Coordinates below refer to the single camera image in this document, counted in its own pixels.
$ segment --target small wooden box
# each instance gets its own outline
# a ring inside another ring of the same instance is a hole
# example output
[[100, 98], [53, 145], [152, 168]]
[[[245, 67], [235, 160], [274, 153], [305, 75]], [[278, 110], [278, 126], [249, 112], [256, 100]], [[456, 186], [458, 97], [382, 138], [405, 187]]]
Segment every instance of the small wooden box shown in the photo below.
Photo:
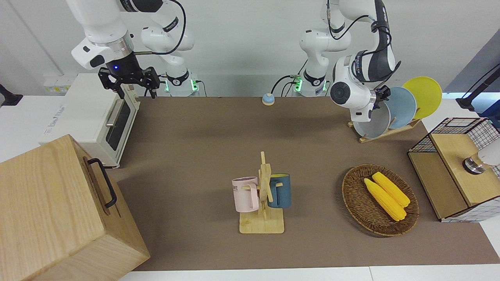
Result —
[[467, 134], [431, 133], [436, 152], [409, 152], [438, 219], [442, 222], [482, 221], [500, 211], [500, 180], [488, 169], [474, 175], [462, 166], [478, 152]]
[[0, 280], [116, 281], [150, 257], [89, 159], [66, 135], [0, 163]]

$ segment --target brown table mat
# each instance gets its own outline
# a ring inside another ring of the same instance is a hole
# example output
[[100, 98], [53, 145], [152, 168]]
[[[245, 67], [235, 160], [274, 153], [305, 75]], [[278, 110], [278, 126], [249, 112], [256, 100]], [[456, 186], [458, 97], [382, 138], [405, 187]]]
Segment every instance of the brown table mat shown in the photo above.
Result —
[[[151, 259], [140, 271], [498, 263], [477, 223], [441, 223], [406, 152], [422, 124], [360, 144], [349, 111], [328, 97], [143, 98], [120, 185]], [[289, 173], [283, 234], [240, 234], [231, 179], [257, 176], [260, 151]], [[405, 235], [363, 231], [342, 201], [346, 172], [385, 166], [413, 189], [420, 219]]]

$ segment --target wooden mug stand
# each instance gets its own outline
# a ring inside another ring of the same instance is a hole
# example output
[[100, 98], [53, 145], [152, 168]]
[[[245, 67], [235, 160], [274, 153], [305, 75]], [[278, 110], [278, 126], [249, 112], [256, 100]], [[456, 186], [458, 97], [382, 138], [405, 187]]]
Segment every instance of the wooden mug stand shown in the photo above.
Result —
[[[396, 120], [396, 118], [394, 117], [391, 121], [390, 121], [390, 124], [389, 124], [389, 127], [394, 123], [394, 121]], [[361, 144], [364, 144], [364, 143], [367, 143], [367, 142], [371, 142], [371, 141], [374, 141], [374, 140], [378, 140], [378, 139], [381, 139], [381, 138], [385, 138], [387, 136], [390, 136], [390, 135], [394, 135], [394, 134], [397, 134], [397, 133], [401, 133], [401, 132], [404, 132], [404, 131], [408, 131], [410, 129], [413, 129], [415, 128], [415, 126], [420, 123], [422, 119], [413, 119], [410, 123], [408, 123], [408, 125], [404, 126], [404, 127], [401, 127], [401, 128], [397, 128], [397, 129], [387, 129], [383, 134], [381, 134], [380, 136], [378, 137], [374, 137], [374, 138], [367, 138], [366, 135], [362, 136], [359, 138], [359, 142]], [[349, 122], [347, 123], [347, 126], [349, 128], [352, 128], [354, 127], [354, 124], [353, 122]]]
[[268, 201], [273, 202], [274, 199], [269, 186], [271, 164], [266, 163], [264, 151], [260, 152], [260, 160], [258, 170], [260, 185], [257, 186], [260, 206], [256, 211], [239, 213], [239, 232], [242, 234], [281, 234], [285, 232], [283, 209], [268, 206]]

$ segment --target wicker basket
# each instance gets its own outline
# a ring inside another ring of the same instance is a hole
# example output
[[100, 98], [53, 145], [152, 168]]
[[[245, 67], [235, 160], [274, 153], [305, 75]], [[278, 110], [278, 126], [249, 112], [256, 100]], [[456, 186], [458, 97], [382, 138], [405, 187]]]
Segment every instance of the wicker basket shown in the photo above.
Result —
[[[364, 178], [381, 172], [408, 196], [410, 204], [404, 208], [406, 217], [394, 221], [368, 192]], [[419, 204], [410, 186], [393, 171], [378, 165], [362, 164], [347, 172], [342, 182], [342, 196], [352, 217], [367, 230], [384, 236], [403, 235], [410, 231], [419, 219]]]

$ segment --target wall outlet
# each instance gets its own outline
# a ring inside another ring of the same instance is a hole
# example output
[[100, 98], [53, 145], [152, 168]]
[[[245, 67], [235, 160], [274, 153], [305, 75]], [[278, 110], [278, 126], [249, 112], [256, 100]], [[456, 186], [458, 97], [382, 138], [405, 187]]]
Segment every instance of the wall outlet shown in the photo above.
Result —
[[76, 75], [47, 77], [43, 87], [49, 96], [64, 96], [75, 81]]

